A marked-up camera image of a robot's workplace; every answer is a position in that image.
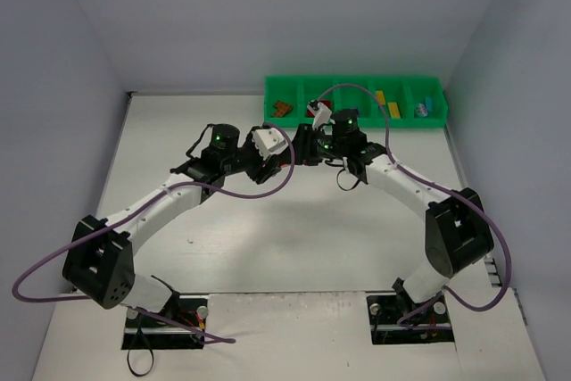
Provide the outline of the brown lego plate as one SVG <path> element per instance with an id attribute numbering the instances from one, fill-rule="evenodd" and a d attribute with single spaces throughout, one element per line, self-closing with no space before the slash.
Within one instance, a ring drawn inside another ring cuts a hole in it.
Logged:
<path id="1" fill-rule="evenodd" d="M 277 100 L 272 107 L 272 118 L 283 119 L 289 117 L 294 112 L 294 105 L 282 100 Z"/>

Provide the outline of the yellow half-round lego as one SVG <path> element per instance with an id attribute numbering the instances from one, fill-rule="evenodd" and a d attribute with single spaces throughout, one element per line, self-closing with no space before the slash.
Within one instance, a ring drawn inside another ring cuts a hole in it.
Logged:
<path id="1" fill-rule="evenodd" d="M 386 105 L 385 93 L 383 90 L 377 90 L 376 91 L 376 98 L 380 104 Z"/>

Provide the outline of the yellow lego brick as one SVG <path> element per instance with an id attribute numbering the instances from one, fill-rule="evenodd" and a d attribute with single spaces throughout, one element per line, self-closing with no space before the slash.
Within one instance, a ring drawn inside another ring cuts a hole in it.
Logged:
<path id="1" fill-rule="evenodd" d="M 401 111 L 396 102 L 388 102 L 387 107 L 392 119 L 399 120 L 401 118 Z"/>

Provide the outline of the teal rounded lego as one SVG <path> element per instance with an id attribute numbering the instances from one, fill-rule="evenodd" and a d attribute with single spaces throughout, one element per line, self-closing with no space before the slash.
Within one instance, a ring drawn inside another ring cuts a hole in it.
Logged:
<path id="1" fill-rule="evenodd" d="M 424 104 L 416 104 L 414 113 L 418 118 L 427 118 L 429 115 L 428 109 Z"/>

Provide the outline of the teal lego brick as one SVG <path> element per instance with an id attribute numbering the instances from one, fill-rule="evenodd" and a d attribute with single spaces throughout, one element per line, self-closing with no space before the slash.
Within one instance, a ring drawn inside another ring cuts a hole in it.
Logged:
<path id="1" fill-rule="evenodd" d="M 429 112 L 431 112 L 434 109 L 434 102 L 432 97 L 425 98 L 425 107 Z"/>

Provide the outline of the red lego brick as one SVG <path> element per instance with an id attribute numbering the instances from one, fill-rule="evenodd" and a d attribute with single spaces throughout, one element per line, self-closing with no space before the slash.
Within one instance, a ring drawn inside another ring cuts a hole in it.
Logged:
<path id="1" fill-rule="evenodd" d="M 329 117 L 332 114 L 331 103 L 327 100 L 313 100 L 307 104 L 307 116 L 309 118 L 317 118 L 321 116 Z"/>

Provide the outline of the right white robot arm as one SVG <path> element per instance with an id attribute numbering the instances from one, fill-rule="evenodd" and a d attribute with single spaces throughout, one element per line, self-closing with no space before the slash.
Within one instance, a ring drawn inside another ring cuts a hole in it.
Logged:
<path id="1" fill-rule="evenodd" d="M 474 190 L 454 192 L 414 171 L 404 172 L 403 164 L 385 146 L 368 140 L 353 111 L 335 112 L 329 134 L 322 125 L 300 124 L 293 144 L 298 164 L 342 161 L 358 182 L 392 196 L 424 221 L 424 259 L 410 276 L 393 284 L 395 292 L 410 303 L 432 299 L 493 249 L 492 233 Z"/>

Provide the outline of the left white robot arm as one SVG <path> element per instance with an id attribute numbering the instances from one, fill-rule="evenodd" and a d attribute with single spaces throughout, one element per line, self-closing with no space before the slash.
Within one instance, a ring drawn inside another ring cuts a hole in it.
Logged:
<path id="1" fill-rule="evenodd" d="M 199 156 L 172 169 L 143 199 L 107 218 L 87 216 L 74 231 L 62 269 L 80 292 L 109 310 L 118 305 L 159 313 L 178 294 L 156 277 L 140 275 L 134 258 L 145 243 L 179 215 L 224 191 L 226 177 L 247 173 L 262 182 L 279 170 L 291 139 L 268 123 L 253 128 L 240 144 L 238 128 L 216 124 Z"/>

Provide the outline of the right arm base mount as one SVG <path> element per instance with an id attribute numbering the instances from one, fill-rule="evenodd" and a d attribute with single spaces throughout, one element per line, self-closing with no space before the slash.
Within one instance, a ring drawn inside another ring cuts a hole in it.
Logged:
<path id="1" fill-rule="evenodd" d="M 426 345 L 454 343 L 446 301 L 441 292 L 426 302 L 414 303 L 398 278 L 396 290 L 367 293 L 366 303 L 373 345 Z"/>

